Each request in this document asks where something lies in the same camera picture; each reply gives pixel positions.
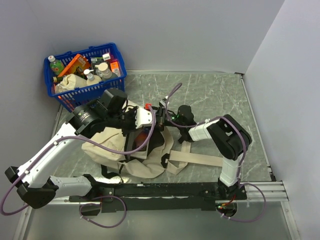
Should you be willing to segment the blue Jane Eyre book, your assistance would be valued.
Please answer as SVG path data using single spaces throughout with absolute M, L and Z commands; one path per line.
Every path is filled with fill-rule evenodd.
M 137 148 L 145 142 L 146 138 L 149 135 L 149 131 L 150 130 L 148 128 L 143 128 L 141 132 L 135 137 L 134 143 Z

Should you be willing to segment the cream canvas backpack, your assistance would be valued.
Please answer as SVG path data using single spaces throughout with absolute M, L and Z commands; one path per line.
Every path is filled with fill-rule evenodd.
M 155 129 L 149 143 L 131 155 L 119 154 L 129 145 L 119 129 L 106 127 L 96 133 L 92 141 L 100 146 L 85 142 L 81 149 L 99 164 L 101 175 L 106 179 L 122 175 L 155 179 L 164 172 L 178 175 L 189 164 L 205 167 L 221 167 L 223 164 L 221 157 L 191 153 L 190 143 L 184 142 L 180 151 L 173 150 L 174 139 L 167 128 L 164 131 Z

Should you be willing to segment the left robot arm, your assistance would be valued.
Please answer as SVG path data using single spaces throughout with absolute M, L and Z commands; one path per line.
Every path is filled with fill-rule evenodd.
M 55 198 L 83 196 L 95 200 L 99 188 L 94 178 L 55 177 L 54 170 L 66 160 L 66 155 L 79 141 L 91 143 L 91 138 L 106 127 L 127 134 L 141 128 L 142 107 L 127 107 L 128 96 L 122 90 L 110 88 L 101 97 L 77 106 L 54 137 L 30 160 L 19 167 L 10 166 L 4 172 L 23 202 L 39 209 Z

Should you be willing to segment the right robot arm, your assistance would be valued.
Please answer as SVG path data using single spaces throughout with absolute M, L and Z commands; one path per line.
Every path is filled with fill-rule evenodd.
M 164 106 L 153 110 L 157 127 L 176 127 L 179 130 L 179 144 L 213 140 L 223 156 L 218 193 L 223 199 L 230 199 L 240 187 L 240 168 L 252 143 L 250 134 L 229 114 L 196 123 L 189 105 L 181 105 L 177 113 Z

